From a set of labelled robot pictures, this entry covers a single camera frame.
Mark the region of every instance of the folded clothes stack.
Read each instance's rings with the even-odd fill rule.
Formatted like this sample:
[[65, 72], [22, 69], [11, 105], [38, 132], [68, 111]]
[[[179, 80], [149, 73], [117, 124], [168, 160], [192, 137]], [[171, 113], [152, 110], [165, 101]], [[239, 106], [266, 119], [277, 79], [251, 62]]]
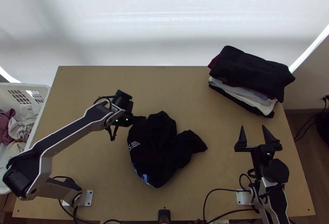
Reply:
[[248, 111], [274, 116], [276, 102], [283, 102], [284, 88], [295, 80], [289, 68], [232, 46], [225, 46], [208, 65], [209, 87]]

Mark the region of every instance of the light strip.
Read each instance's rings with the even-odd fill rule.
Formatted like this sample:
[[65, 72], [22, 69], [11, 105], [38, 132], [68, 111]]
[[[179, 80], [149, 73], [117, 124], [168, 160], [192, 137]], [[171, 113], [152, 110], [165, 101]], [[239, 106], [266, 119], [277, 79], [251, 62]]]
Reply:
[[327, 27], [321, 32], [317, 39], [315, 39], [315, 41], [305, 50], [305, 52], [302, 53], [302, 55], [299, 56], [299, 58], [291, 64], [291, 66], [289, 67], [290, 72], [293, 73], [301, 65], [301, 63], [303, 63], [303, 61], [306, 60], [306, 58], [310, 56], [310, 54], [323, 42], [323, 40], [328, 35], [329, 25], [327, 25]]
[[10, 76], [2, 67], [0, 67], [0, 74], [7, 79], [10, 83], [21, 83], [17, 79], [14, 79], [12, 76]]

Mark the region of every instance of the maroon fabric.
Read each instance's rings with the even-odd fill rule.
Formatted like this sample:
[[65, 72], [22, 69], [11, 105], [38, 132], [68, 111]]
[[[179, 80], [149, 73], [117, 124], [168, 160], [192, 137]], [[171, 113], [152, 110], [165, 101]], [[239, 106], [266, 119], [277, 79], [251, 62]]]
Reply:
[[211, 60], [211, 62], [210, 62], [209, 65], [208, 65], [208, 67], [209, 67], [210, 69], [212, 69], [212, 68], [214, 67], [214, 65], [215, 65], [215, 63], [216, 63], [216, 60], [217, 60], [217, 57], [215, 57], [215, 58], [213, 58], [213, 59]]
[[15, 114], [15, 109], [10, 109], [8, 112], [0, 113], [0, 143], [8, 145], [14, 141], [14, 139], [8, 134], [8, 123], [11, 117], [13, 117]]

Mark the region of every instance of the electrical outlet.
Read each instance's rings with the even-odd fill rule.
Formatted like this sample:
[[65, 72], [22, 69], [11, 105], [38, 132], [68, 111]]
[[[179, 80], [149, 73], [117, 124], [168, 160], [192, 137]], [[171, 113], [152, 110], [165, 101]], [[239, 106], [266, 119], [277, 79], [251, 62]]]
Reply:
[[321, 96], [319, 100], [322, 100], [323, 98], [326, 98], [326, 96], [329, 96], [329, 93], [325, 94], [324, 96]]

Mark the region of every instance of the folded white shirt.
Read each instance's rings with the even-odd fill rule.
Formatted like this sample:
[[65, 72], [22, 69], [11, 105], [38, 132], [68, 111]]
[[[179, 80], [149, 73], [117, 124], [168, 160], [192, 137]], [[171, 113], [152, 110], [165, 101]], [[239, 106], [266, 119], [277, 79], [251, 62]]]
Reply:
[[269, 98], [266, 99], [266, 100], [263, 100], [262, 98], [260, 98], [254, 92], [252, 92], [250, 90], [247, 90], [247, 89], [242, 88], [242, 87], [231, 87], [229, 85], [223, 84], [223, 82], [221, 80], [214, 79], [213, 77], [210, 77], [208, 79], [208, 81], [213, 86], [219, 87], [219, 88], [221, 88], [225, 91], [227, 90], [227, 91], [230, 91], [232, 93], [238, 94], [239, 96], [246, 97], [249, 100], [258, 102], [258, 103], [263, 104], [265, 106], [271, 106], [273, 103], [276, 103], [278, 101], [276, 98], [274, 98], [273, 100], [271, 100]]
[[[214, 81], [210, 81], [210, 78], [209, 78], [209, 83], [210, 83], [211, 85], [213, 85], [213, 86], [219, 87], [218, 85], [216, 85], [216, 84], [214, 83]], [[261, 104], [261, 103], [259, 103], [259, 102], [255, 102], [255, 101], [253, 101], [253, 100], [250, 100], [248, 97], [244, 97], [244, 96], [241, 96], [241, 95], [239, 95], [239, 94], [236, 94], [236, 93], [233, 93], [233, 92], [231, 92], [231, 91], [228, 91], [228, 90], [226, 90], [226, 89], [224, 89], [224, 88], [222, 88], [222, 87], [219, 87], [219, 88], [223, 89], [227, 94], [233, 96], [234, 98], [236, 98], [236, 99], [238, 99], [238, 100], [240, 100], [240, 101], [242, 101], [242, 102], [245, 102], [246, 104], [248, 104], [248, 105], [250, 105], [250, 106], [252, 106], [252, 107], [256, 107], [256, 108], [258, 108], [258, 109], [259, 109], [259, 110], [260, 110], [265, 116], [266, 116], [266, 115], [269, 115], [269, 114], [271, 113], [271, 111], [272, 111], [273, 108], [274, 108], [275, 103], [278, 101], [278, 100], [275, 98], [275, 99], [272, 100], [270, 106], [266, 106], [266, 105], [263, 105], [263, 104]]]

